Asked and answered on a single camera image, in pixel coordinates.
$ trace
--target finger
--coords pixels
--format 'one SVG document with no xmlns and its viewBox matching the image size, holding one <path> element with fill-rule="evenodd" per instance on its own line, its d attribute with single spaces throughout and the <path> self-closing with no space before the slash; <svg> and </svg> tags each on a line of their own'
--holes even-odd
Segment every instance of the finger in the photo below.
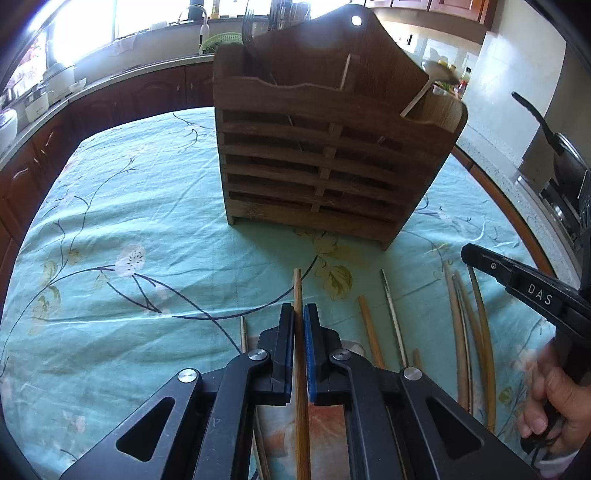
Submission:
<svg viewBox="0 0 591 480">
<path fill-rule="evenodd" d="M 531 428 L 529 428 L 527 423 L 525 423 L 523 414 L 520 414 L 519 417 L 517 417 L 517 430 L 519 431 L 521 437 L 525 439 L 532 434 Z"/>
<path fill-rule="evenodd" d="M 555 339 L 552 339 L 546 343 L 545 347 L 542 348 L 542 351 L 538 356 L 538 369 L 543 376 L 548 375 L 550 370 L 560 365 L 558 352 L 554 346 L 554 340 Z"/>
<path fill-rule="evenodd" d="M 570 423 L 591 417 L 591 390 L 575 384 L 560 367 L 550 370 L 545 386 L 550 403 Z"/>
<path fill-rule="evenodd" d="M 525 424 L 532 432 L 537 435 L 544 433 L 546 426 L 548 425 L 548 418 L 546 418 L 542 403 L 535 401 L 531 395 L 528 395 L 527 400 L 525 401 L 523 416 Z"/>
<path fill-rule="evenodd" d="M 531 373 L 531 396 L 535 401 L 543 401 L 546 398 L 545 376 L 534 367 Z"/>
</svg>

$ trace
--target hand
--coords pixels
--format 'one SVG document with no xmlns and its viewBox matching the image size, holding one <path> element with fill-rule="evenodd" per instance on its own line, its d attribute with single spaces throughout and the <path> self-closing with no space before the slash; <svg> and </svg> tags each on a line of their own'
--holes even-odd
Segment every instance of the hand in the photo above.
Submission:
<svg viewBox="0 0 591 480">
<path fill-rule="evenodd" d="M 562 428 L 555 428 L 548 435 L 550 439 L 556 438 L 550 452 L 565 455 L 580 449 L 591 432 L 591 387 L 575 384 L 558 363 L 553 339 L 540 352 L 517 428 L 523 438 L 544 433 L 548 418 L 543 402 L 549 399 L 565 418 Z"/>
</svg>

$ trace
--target wooden stick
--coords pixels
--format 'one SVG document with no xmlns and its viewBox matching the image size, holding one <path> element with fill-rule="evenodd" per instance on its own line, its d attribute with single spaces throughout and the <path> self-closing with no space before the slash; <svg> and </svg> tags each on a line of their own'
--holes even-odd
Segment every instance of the wooden stick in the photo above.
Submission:
<svg viewBox="0 0 591 480">
<path fill-rule="evenodd" d="M 464 302 L 464 306 L 466 308 L 466 315 L 468 317 L 468 321 L 470 322 L 470 327 L 472 328 L 472 335 L 474 337 L 474 344 L 476 345 L 476 354 L 478 356 L 478 365 L 480 365 L 480 381 L 482 382 L 482 388 L 486 391 L 486 362 L 485 362 L 485 355 L 484 355 L 484 346 L 482 344 L 482 332 L 480 331 L 480 324 L 478 323 L 478 319 L 474 313 L 474 309 L 472 308 L 472 302 L 470 301 L 470 297 L 468 296 L 468 292 L 466 290 L 466 286 L 462 281 L 462 276 L 456 270 L 454 275 L 457 276 L 459 287 L 460 287 L 460 296 L 462 301 Z"/>
<path fill-rule="evenodd" d="M 464 349 L 466 350 L 466 370 L 468 378 L 468 413 L 474 412 L 474 382 L 472 379 L 472 359 L 470 357 L 470 344 L 468 342 L 468 329 L 466 326 L 466 307 L 462 301 L 460 293 L 460 280 L 455 273 L 452 274 L 453 287 L 456 289 L 457 303 L 460 306 L 460 318 L 462 320 L 462 335 L 464 340 Z"/>
<path fill-rule="evenodd" d="M 240 317 L 240 344 L 242 353 L 248 352 L 248 334 L 246 331 L 246 319 Z M 258 416 L 258 408 L 255 407 L 254 420 L 252 422 L 252 454 L 256 462 L 256 470 L 261 480 L 271 480 L 269 463 L 265 454 L 265 445 L 263 443 L 261 422 Z"/>
<path fill-rule="evenodd" d="M 400 368 L 404 369 L 408 366 L 408 355 L 404 348 L 404 342 L 402 341 L 402 332 L 400 331 L 400 324 L 396 318 L 396 311 L 394 310 L 394 302 L 392 301 L 392 294 L 390 293 L 390 286 L 388 285 L 388 279 L 386 278 L 386 272 L 382 269 L 379 271 L 382 278 L 382 285 L 388 300 L 388 310 L 390 311 L 390 318 L 392 319 L 392 327 L 394 328 L 394 335 L 398 343 L 398 353 L 400 355 Z"/>
<path fill-rule="evenodd" d="M 374 365 L 378 368 L 385 369 L 384 356 L 382 350 L 379 347 L 378 336 L 375 334 L 374 323 L 371 319 L 371 312 L 369 311 L 369 305 L 367 299 L 361 295 L 357 298 L 359 307 L 361 308 L 361 316 L 363 323 L 365 324 L 365 331 L 368 334 L 369 348 L 371 349 L 371 355 L 374 358 Z"/>
<path fill-rule="evenodd" d="M 449 273 L 447 262 L 443 262 L 443 271 L 447 282 L 449 302 L 452 307 L 453 331 L 456 338 L 456 359 L 457 359 L 457 402 L 468 410 L 469 389 L 468 389 L 468 366 L 466 360 L 466 346 L 462 332 L 462 317 L 460 304 L 457 301 L 456 289 L 453 286 L 452 276 Z"/>
<path fill-rule="evenodd" d="M 417 367 L 421 372 L 425 371 L 423 370 L 423 360 L 421 359 L 421 352 L 418 350 L 418 348 L 415 348 L 413 350 L 413 366 Z"/>
<path fill-rule="evenodd" d="M 294 396 L 295 396 L 295 470 L 297 480 L 311 480 L 310 424 L 308 421 L 308 383 L 306 380 L 306 348 L 302 318 L 301 270 L 294 271 Z"/>
<path fill-rule="evenodd" d="M 474 273 L 474 269 L 468 265 L 468 273 L 472 281 L 472 290 L 474 291 L 474 298 L 476 299 L 476 307 L 478 307 L 478 316 L 480 318 L 480 329 L 482 331 L 482 346 L 485 358 L 485 372 L 486 372 L 486 422 L 489 432 L 495 433 L 496 426 L 496 379 L 495 379 L 495 358 L 492 354 L 491 331 L 488 328 L 488 318 L 486 317 L 486 310 L 484 308 L 484 301 L 482 301 L 482 293 L 478 286 L 478 279 Z"/>
</svg>

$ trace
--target wooden slat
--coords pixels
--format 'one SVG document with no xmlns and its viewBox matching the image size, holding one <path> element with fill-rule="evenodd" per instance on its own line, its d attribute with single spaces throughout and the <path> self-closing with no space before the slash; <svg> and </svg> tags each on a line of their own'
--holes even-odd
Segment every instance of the wooden slat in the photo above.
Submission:
<svg viewBox="0 0 591 480">
<path fill-rule="evenodd" d="M 280 160 L 311 165 L 318 168 L 328 168 L 329 170 L 342 171 L 359 177 L 383 181 L 384 183 L 389 183 L 402 189 L 407 188 L 405 181 L 413 176 L 412 173 L 410 175 L 408 173 L 395 173 L 384 168 L 374 167 L 345 158 L 331 159 L 318 153 L 302 152 L 291 148 L 269 147 L 258 144 L 233 144 L 220 146 L 219 151 L 226 155 L 267 158 L 269 160 Z"/>
<path fill-rule="evenodd" d="M 377 206 L 375 203 L 364 199 L 347 200 L 334 197 L 317 198 L 316 195 L 312 193 L 294 192 L 287 189 L 278 190 L 275 187 L 249 183 L 245 181 L 230 181 L 226 184 L 226 189 L 229 192 L 244 193 L 248 195 L 260 195 L 262 197 L 277 198 L 290 202 L 309 204 L 319 202 L 321 206 L 344 210 L 346 212 L 348 211 L 370 218 L 391 220 L 393 222 L 399 218 L 399 215 L 396 213 L 396 209 L 384 209 Z"/>
<path fill-rule="evenodd" d="M 294 210 L 288 207 L 262 205 L 232 199 L 226 200 L 226 210 L 230 215 L 236 217 L 328 230 L 344 235 L 359 236 L 372 240 L 377 239 L 383 244 L 389 244 L 402 228 L 402 225 L 398 227 L 392 226 L 378 220 L 370 220 L 354 215 L 324 212 L 311 213 L 309 210 Z"/>
<path fill-rule="evenodd" d="M 393 205 L 404 206 L 406 204 L 403 194 L 382 190 L 376 187 L 361 185 L 340 180 L 324 180 L 318 178 L 313 173 L 307 173 L 288 168 L 268 167 L 253 164 L 235 164 L 227 163 L 221 165 L 222 174 L 246 175 L 250 177 L 259 177 L 263 179 L 290 181 L 292 183 L 301 183 L 313 187 L 323 186 L 325 189 L 337 190 L 339 192 L 351 193 L 382 202 L 392 203 Z"/>
<path fill-rule="evenodd" d="M 460 122 L 450 132 L 445 129 L 448 125 L 437 125 L 419 115 L 413 120 L 402 118 L 388 103 L 369 97 L 310 84 L 276 86 L 251 77 L 216 79 L 215 101 L 221 110 L 281 113 L 338 123 L 435 155 L 448 155 L 465 125 Z M 450 108 L 463 112 L 466 106 L 457 101 Z"/>
<path fill-rule="evenodd" d="M 420 169 L 431 167 L 438 160 L 429 155 L 421 157 L 406 155 L 387 147 L 380 147 L 374 143 L 363 142 L 346 137 L 331 137 L 327 132 L 313 130 L 311 128 L 292 127 L 291 125 L 266 124 L 263 122 L 219 122 L 217 132 L 227 134 L 254 135 L 256 137 L 281 138 L 282 140 L 293 140 L 318 145 L 328 145 L 341 150 L 366 154 L 368 157 L 375 157 L 385 160 L 390 164 L 404 164 L 404 168 Z"/>
</svg>

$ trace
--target teal tablecloth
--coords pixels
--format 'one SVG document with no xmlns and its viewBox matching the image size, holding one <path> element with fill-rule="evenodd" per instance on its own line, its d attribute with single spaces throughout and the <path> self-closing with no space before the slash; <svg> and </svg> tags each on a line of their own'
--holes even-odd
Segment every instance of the teal tablecloth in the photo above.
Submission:
<svg viewBox="0 0 591 480">
<path fill-rule="evenodd" d="M 391 283 L 409 352 L 456 396 L 456 354 L 442 262 L 475 242 L 531 264 L 494 202 L 450 157 L 387 252 L 373 242 L 250 221 L 226 223 L 213 109 L 165 114 L 84 141 L 51 189 L 19 254 L 0 329 L 0 391 L 10 432 L 55 480 L 185 367 L 236 354 L 291 301 L 293 269 L 322 324 L 369 356 L 357 297 L 372 310 L 384 357 L 397 349 L 379 270 Z M 517 451 L 515 413 L 534 350 L 553 334 L 479 276 L 495 350 L 496 430 Z M 476 354 L 472 352 L 474 365 Z M 478 369 L 475 381 L 478 381 Z M 481 419 L 482 390 L 476 395 Z M 293 406 L 261 413 L 275 480 L 294 477 Z M 340 408 L 310 413 L 314 480 L 347 478 Z"/>
</svg>

